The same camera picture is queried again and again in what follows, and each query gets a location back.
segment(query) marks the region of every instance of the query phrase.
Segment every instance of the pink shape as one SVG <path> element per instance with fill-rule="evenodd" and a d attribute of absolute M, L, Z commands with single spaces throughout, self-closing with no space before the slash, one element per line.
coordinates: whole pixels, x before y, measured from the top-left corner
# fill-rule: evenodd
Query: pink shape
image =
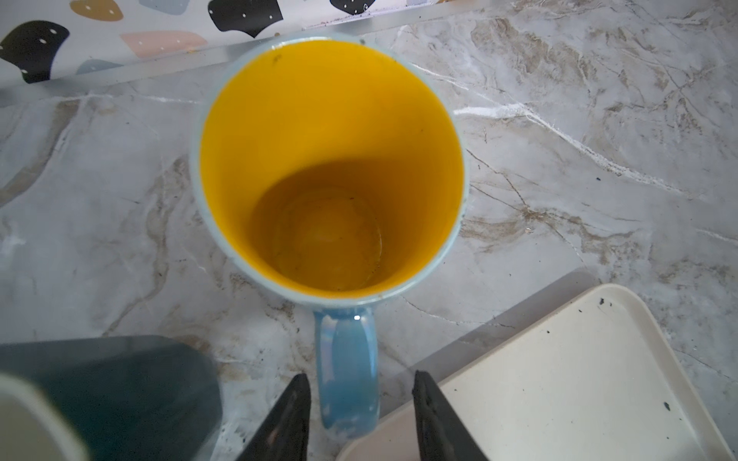
<path fill-rule="evenodd" d="M 120 37 L 128 45 L 128 48 L 141 59 L 183 50 L 190 51 L 207 45 L 207 41 L 200 35 L 184 30 L 135 32 L 120 34 Z"/>

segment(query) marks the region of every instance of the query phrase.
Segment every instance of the orange shape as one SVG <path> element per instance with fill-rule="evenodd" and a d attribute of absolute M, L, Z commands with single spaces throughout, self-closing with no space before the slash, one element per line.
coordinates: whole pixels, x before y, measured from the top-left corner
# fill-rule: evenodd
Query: orange shape
<path fill-rule="evenodd" d="M 78 15 L 97 21 L 120 21 L 123 19 L 123 12 L 115 3 L 115 0 L 72 0 L 69 7 Z"/>
<path fill-rule="evenodd" d="M 135 32 L 120 34 L 132 52 L 141 59 L 152 58 L 183 50 L 193 50 L 207 41 L 200 35 L 183 30 L 157 30 L 156 32 Z"/>

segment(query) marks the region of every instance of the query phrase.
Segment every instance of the gray shape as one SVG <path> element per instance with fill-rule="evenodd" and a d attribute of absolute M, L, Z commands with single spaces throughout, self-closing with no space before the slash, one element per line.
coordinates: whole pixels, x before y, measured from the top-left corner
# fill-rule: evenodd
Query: gray shape
<path fill-rule="evenodd" d="M 121 67 L 121 66 L 122 64 L 112 63 L 107 60 L 88 59 L 85 62 L 80 64 L 79 69 L 77 69 L 77 75 L 87 74 L 89 72 L 97 72 L 99 70 L 113 69 L 114 67 Z"/>
<path fill-rule="evenodd" d="M 187 9 L 190 0 L 139 0 L 139 3 L 168 15 L 181 15 Z"/>

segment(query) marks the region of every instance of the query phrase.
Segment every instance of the white marble vein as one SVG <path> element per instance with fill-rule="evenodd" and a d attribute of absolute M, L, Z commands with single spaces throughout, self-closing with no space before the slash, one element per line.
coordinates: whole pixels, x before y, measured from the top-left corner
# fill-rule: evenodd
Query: white marble vein
<path fill-rule="evenodd" d="M 409 368 L 457 370 L 524 326 L 512 306 L 587 271 L 646 301 L 738 448 L 737 10 L 519 0 L 365 36 L 432 81 L 472 183 L 444 263 L 376 312 L 384 413 Z M 314 346 L 311 314 L 253 286 L 193 201 L 189 130 L 223 68 L 0 109 L 0 341 L 210 353 L 231 460 L 296 372 L 314 380 Z M 310 458 L 338 449 L 314 415 Z"/>

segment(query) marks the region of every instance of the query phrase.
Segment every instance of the white cup rim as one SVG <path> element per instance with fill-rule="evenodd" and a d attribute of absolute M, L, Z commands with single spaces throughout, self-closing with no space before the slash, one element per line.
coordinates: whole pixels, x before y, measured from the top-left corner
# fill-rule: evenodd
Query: white cup rim
<path fill-rule="evenodd" d="M 315 296 L 312 294 L 305 294 L 297 290 L 293 290 L 291 288 L 287 288 L 286 286 L 280 285 L 279 283 L 276 283 L 275 281 L 269 279 L 268 277 L 263 276 L 259 271 L 257 271 L 255 268 L 251 267 L 250 264 L 233 248 L 233 246 L 228 242 L 228 240 L 223 236 L 223 233 L 221 232 L 220 228 L 218 227 L 218 224 L 215 222 L 215 218 L 213 217 L 213 214 L 210 211 L 210 207 L 207 205 L 207 201 L 205 200 L 205 194 L 202 188 L 202 177 L 200 175 L 200 145 L 201 145 L 201 139 L 202 139 L 202 130 L 204 127 L 205 120 L 207 119 L 207 115 L 210 113 L 210 109 L 213 107 L 213 103 L 215 102 L 215 99 L 218 97 L 218 95 L 221 93 L 221 90 L 223 87 L 225 87 L 228 82 L 242 69 L 250 63 L 252 60 L 254 60 L 257 56 L 261 55 L 264 52 L 268 52 L 273 49 L 280 48 L 285 45 L 300 43 L 304 41 L 315 41 L 315 40 L 332 40 L 332 41 L 344 41 L 349 43 L 355 43 L 355 44 L 361 44 L 364 46 L 368 46 L 371 49 L 375 49 L 376 51 L 379 51 L 385 55 L 390 56 L 392 59 L 399 62 L 405 69 L 412 72 L 417 78 L 420 79 L 425 86 L 430 88 L 430 90 L 435 94 L 435 96 L 438 98 L 438 100 L 441 101 L 441 104 L 443 105 L 444 109 L 448 113 L 449 117 L 452 119 L 452 123 L 454 125 L 454 130 L 456 132 L 456 137 L 459 140 L 459 145 L 461 147 L 461 156 L 462 156 L 462 166 L 463 166 L 463 191 L 462 191 L 462 197 L 461 197 L 461 204 L 459 205 L 456 219 L 454 222 L 454 225 L 448 235 L 446 237 L 446 240 L 444 241 L 444 244 L 438 249 L 435 256 L 431 261 L 429 261 L 420 271 L 418 271 L 415 275 L 413 275 L 410 279 L 405 280 L 402 283 L 399 283 L 398 285 L 395 285 L 387 290 L 380 291 L 379 293 L 371 294 L 364 297 L 340 297 L 340 298 L 329 298 L 329 297 L 320 297 Z M 197 207 L 199 209 L 199 212 L 202 216 L 203 222 L 205 222 L 205 225 L 207 226 L 208 230 L 210 231 L 210 234 L 213 236 L 213 239 L 215 239 L 215 243 L 218 245 L 218 247 L 225 253 L 226 256 L 228 256 L 231 261 L 234 262 L 234 264 L 242 270 L 243 273 L 245 273 L 249 278 L 254 280 L 259 285 L 262 285 L 265 288 L 268 288 L 270 291 L 275 292 L 276 294 L 279 294 L 280 296 L 289 299 L 292 302 L 295 302 L 297 304 L 306 305 L 306 306 L 314 306 L 315 308 L 351 308 L 355 306 L 366 306 L 371 305 L 377 302 L 381 302 L 382 300 L 385 300 L 387 298 L 396 296 L 410 287 L 414 286 L 416 283 L 423 280 L 425 277 L 427 277 L 428 274 L 441 262 L 441 260 L 446 256 L 446 253 L 449 252 L 451 249 L 451 246 L 453 245 L 456 236 L 459 233 L 459 230 L 461 228 L 461 220 L 463 218 L 463 214 L 466 210 L 466 200 L 469 195 L 469 178 L 468 178 L 468 167 L 466 165 L 466 156 L 464 156 L 464 147 L 463 147 L 463 140 L 461 138 L 461 134 L 458 130 L 458 125 L 456 124 L 456 121 L 454 119 L 454 115 L 451 111 L 449 111 L 448 106 L 443 101 L 443 99 L 438 95 L 438 92 L 430 85 L 428 80 L 418 72 L 418 70 L 410 65 L 408 62 L 406 62 L 404 59 L 400 58 L 399 56 L 395 55 L 392 52 L 388 52 L 387 50 L 380 49 L 376 46 L 370 45 L 366 43 L 363 39 L 358 37 L 353 37 L 351 35 L 341 34 L 341 33 L 317 33 L 317 32 L 304 32 L 300 34 L 293 34 L 293 35 L 287 35 L 284 38 L 273 38 L 271 40 L 265 41 L 264 43 L 255 46 L 254 48 L 251 48 L 248 52 L 246 52 L 243 56 L 241 56 L 239 59 L 233 61 L 233 63 L 229 66 L 228 70 L 226 71 L 225 75 L 220 79 L 217 85 L 215 85 L 207 94 L 206 98 L 206 104 L 203 106 L 203 108 L 200 110 L 200 113 L 196 119 L 196 125 L 194 129 L 192 130 L 192 136 L 190 138 L 190 180 L 193 188 L 193 194 L 195 196 L 195 201 L 197 203 Z"/>

